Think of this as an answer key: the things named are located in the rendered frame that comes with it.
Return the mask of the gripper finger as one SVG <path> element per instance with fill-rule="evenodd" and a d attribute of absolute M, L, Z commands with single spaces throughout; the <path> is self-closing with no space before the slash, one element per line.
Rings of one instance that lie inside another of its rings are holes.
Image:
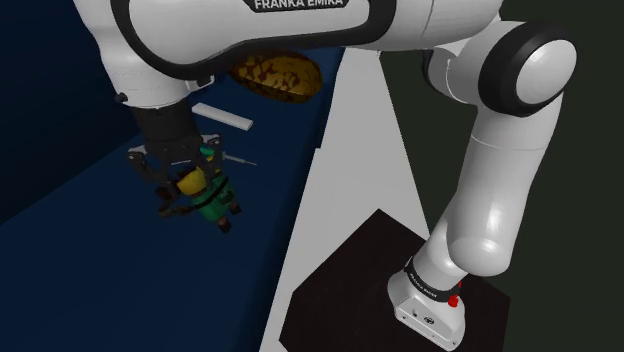
<path fill-rule="evenodd" d="M 226 180 L 226 175 L 223 172 L 221 136 L 219 134 L 203 135 L 203 144 L 200 146 L 200 152 L 205 160 L 204 164 L 208 165 L 208 169 L 205 171 L 201 167 L 197 167 L 197 172 L 202 174 L 206 181 L 222 184 Z"/>
<path fill-rule="evenodd" d="M 127 151 L 127 160 L 137 174 L 146 182 L 157 184 L 155 193 L 161 199 L 171 199 L 172 194 L 168 189 L 170 179 L 164 169 L 153 167 L 147 160 L 147 150 L 144 145 L 130 148 Z"/>

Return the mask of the white flat bar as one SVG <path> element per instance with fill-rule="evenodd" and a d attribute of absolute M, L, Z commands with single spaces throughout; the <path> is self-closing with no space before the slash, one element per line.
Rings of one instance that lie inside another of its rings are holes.
<path fill-rule="evenodd" d="M 230 113 L 228 111 L 225 110 L 221 110 L 218 108 L 215 108 L 213 106 L 204 104 L 204 103 L 197 103 L 195 104 L 192 108 L 191 108 L 192 112 L 212 119 L 214 121 L 226 124 L 228 126 L 243 130 L 243 131 L 248 131 L 252 126 L 254 121 L 244 118 L 242 116 Z"/>

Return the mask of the green toy figure yellow head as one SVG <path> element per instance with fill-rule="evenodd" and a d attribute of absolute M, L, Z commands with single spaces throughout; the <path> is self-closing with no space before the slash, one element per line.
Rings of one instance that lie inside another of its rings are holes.
<path fill-rule="evenodd" d="M 256 166 L 256 163 L 231 156 L 224 151 L 223 159 Z M 227 233 L 231 229 L 227 213 L 230 212 L 232 215 L 236 215 L 242 211 L 229 177 L 224 173 L 226 180 L 222 184 L 214 184 L 206 181 L 203 175 L 197 172 L 196 168 L 192 166 L 184 168 L 174 180 L 175 189 L 188 196 L 190 204 L 174 206 L 173 195 L 171 199 L 161 199 L 159 197 L 163 203 L 159 207 L 158 213 L 165 218 L 198 212 L 209 222 L 215 223 L 222 233 Z"/>

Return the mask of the brown yellow patterned bowl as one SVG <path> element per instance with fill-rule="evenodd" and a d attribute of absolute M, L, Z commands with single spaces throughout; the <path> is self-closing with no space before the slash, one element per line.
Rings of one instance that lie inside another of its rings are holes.
<path fill-rule="evenodd" d="M 249 54 L 233 65 L 228 74 L 254 93 L 288 103 L 309 101 L 323 85 L 319 65 L 303 54 L 288 50 Z"/>

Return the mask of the dark blue sofa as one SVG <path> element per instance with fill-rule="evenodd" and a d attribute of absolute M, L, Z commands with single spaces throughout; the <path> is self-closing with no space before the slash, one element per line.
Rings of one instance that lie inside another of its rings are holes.
<path fill-rule="evenodd" d="M 323 87 L 304 104 L 227 76 L 198 93 L 252 121 L 199 120 L 242 207 L 222 233 L 158 215 L 72 0 L 0 0 L 0 352 L 259 352 L 342 55 L 310 52 Z"/>

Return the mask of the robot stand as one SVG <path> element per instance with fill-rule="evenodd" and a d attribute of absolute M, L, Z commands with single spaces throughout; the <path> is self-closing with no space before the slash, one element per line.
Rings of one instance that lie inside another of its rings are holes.
<path fill-rule="evenodd" d="M 287 352 L 445 352 L 399 322 L 387 293 L 424 239 L 375 211 L 293 292 L 280 342 Z M 510 299 L 481 278 L 461 287 L 466 332 L 451 352 L 503 352 Z"/>

